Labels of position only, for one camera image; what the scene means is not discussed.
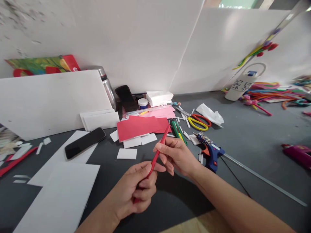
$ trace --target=left hand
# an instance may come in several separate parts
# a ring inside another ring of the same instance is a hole
[[[150,170],[151,161],[130,167],[103,200],[119,221],[132,213],[145,211],[150,205],[151,197],[156,193],[157,171],[164,172],[166,168],[156,163],[152,173],[146,178]],[[143,190],[136,189],[138,184]],[[141,201],[133,204],[134,198]]]

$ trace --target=dark gray work surface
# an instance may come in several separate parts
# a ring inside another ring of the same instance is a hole
[[[227,154],[309,206],[301,206],[242,168],[226,161],[251,197],[296,231],[310,230],[311,172],[285,156],[281,144],[303,144],[311,147],[311,118],[301,114],[303,110],[311,111],[311,107],[292,107],[285,111],[280,103],[263,104],[263,107],[273,114],[269,117],[260,110],[255,111],[240,102],[224,99],[221,92],[180,95],[175,96],[174,100],[181,102],[182,108],[187,112],[191,112],[202,103],[218,111],[224,118],[224,128],[213,126],[205,134]],[[192,127],[188,128],[184,121],[180,121],[180,125],[188,134],[192,131],[197,132]],[[107,195],[130,166],[152,160],[154,156],[152,149],[156,142],[135,147],[138,149],[136,160],[116,161],[118,150],[123,148],[123,145],[111,140],[109,134],[113,131],[115,128],[105,130],[107,138],[98,144],[87,162],[101,167],[81,221]],[[16,227],[40,191],[39,187],[13,183],[13,176],[33,176],[72,134],[73,131],[51,136],[52,142],[42,148],[40,155],[31,155],[0,179],[0,228]],[[38,145],[41,141],[42,139],[33,140],[32,144]],[[199,148],[191,142],[188,146],[198,158]],[[218,166],[217,174],[244,192],[221,159]],[[123,220],[116,232],[160,232],[213,209],[198,188],[178,174],[171,177],[167,173],[161,173],[156,185],[158,191],[149,208],[142,214],[132,215]]]

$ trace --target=black smartphone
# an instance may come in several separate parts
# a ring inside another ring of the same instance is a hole
[[[134,100],[132,93],[127,85],[116,88],[116,93],[126,112],[132,112],[139,109],[139,106]]]
[[[70,143],[65,147],[66,158],[72,159],[95,143],[100,142],[106,137],[102,128],[97,128],[78,140]]]

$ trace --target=forearm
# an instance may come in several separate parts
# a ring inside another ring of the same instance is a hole
[[[294,232],[288,225],[204,166],[190,178],[235,232]]]
[[[105,198],[90,213],[75,233],[110,233],[116,229],[119,222],[115,212],[110,208]]]

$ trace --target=yellow scissors handle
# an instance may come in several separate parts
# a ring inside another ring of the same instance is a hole
[[[187,119],[188,119],[190,125],[192,125],[195,129],[197,129],[197,130],[199,130],[199,131],[206,131],[206,130],[208,130],[208,126],[207,126],[206,124],[204,124],[204,123],[202,123],[202,122],[199,122],[199,121],[197,121],[196,119],[193,119],[193,118],[191,118],[191,117],[188,117]],[[204,128],[197,127],[197,126],[194,124],[194,122],[197,123],[197,124],[199,124],[199,125],[202,125]]]

